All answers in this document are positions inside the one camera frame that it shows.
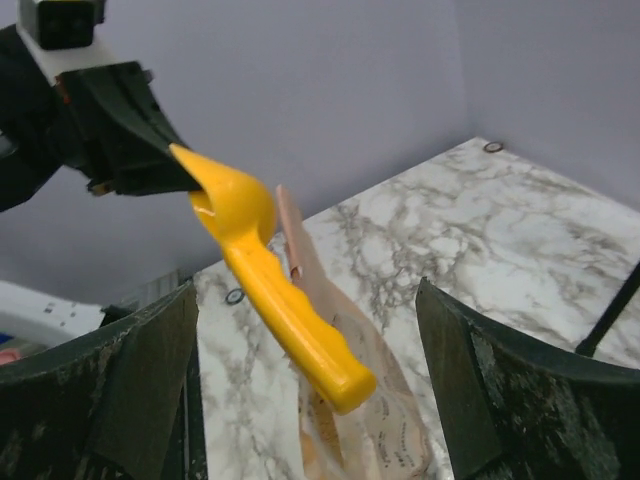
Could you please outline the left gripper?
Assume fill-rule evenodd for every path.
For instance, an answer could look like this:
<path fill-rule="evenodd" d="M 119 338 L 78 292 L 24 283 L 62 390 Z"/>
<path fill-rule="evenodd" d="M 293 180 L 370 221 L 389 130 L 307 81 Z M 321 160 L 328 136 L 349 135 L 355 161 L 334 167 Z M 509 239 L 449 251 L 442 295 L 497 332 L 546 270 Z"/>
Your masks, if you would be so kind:
<path fill-rule="evenodd" d="M 168 150 L 184 141 L 156 99 L 149 71 L 139 62 L 66 71 L 57 76 L 57 88 L 31 57 L 16 24 L 2 28 L 2 211 L 30 200 L 63 166 L 84 174 L 94 196 L 201 189 Z M 150 157 L 105 151 L 90 162 L 80 137 L 111 147 L 153 148 Z"/>

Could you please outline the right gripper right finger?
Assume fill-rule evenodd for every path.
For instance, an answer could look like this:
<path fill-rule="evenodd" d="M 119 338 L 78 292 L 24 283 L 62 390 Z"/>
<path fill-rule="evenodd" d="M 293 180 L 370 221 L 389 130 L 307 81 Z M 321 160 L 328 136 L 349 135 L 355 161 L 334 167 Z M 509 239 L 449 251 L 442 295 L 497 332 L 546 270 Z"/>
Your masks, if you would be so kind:
<path fill-rule="evenodd" d="M 427 278 L 416 310 L 455 478 L 638 478 L 638 370 L 540 341 Z"/>

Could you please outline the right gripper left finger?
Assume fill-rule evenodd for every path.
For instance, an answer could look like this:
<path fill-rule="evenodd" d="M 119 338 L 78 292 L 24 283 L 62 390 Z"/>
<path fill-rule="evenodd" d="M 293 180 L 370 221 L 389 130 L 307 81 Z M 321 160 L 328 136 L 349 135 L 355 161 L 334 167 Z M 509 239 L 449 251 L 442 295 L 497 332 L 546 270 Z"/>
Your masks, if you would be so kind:
<path fill-rule="evenodd" d="M 4 479 L 183 479 L 192 282 L 1 368 Z"/>

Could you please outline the pink cat litter bag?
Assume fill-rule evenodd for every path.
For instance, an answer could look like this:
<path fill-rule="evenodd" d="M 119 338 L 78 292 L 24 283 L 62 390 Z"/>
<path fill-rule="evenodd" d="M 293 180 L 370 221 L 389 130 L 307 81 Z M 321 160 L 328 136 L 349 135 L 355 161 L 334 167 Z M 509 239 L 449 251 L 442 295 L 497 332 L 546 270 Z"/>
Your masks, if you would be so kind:
<path fill-rule="evenodd" d="M 292 194 L 276 190 L 289 278 L 316 354 L 298 365 L 307 479 L 424 479 L 428 429 L 396 356 L 325 273 Z"/>

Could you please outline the yellow litter scoop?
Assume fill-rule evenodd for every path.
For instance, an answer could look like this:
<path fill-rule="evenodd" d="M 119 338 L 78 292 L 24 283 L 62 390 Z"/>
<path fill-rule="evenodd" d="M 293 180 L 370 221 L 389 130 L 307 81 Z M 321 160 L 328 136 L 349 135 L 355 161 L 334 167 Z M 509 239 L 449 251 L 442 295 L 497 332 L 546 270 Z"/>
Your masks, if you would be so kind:
<path fill-rule="evenodd" d="M 192 208 L 279 345 L 336 413 L 358 408 L 375 391 L 374 374 L 351 353 L 342 334 L 314 311 L 268 249 L 277 226 L 268 188 L 186 147 L 172 144 L 169 149 L 201 186 L 189 194 Z"/>

